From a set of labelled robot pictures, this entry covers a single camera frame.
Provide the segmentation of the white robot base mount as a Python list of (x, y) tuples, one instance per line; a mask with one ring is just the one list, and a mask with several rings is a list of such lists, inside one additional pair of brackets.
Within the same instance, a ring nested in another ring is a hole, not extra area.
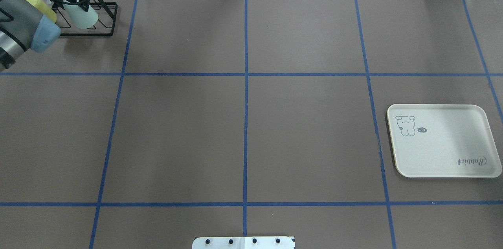
[(289, 236), (201, 237), (192, 249), (295, 249), (295, 238)]

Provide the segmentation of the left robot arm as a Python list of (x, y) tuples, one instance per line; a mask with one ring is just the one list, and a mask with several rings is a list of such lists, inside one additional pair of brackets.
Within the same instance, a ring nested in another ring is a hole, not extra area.
[(2, 71), (28, 50), (44, 52), (61, 35), (60, 27), (27, 0), (1, 0), (0, 6)]

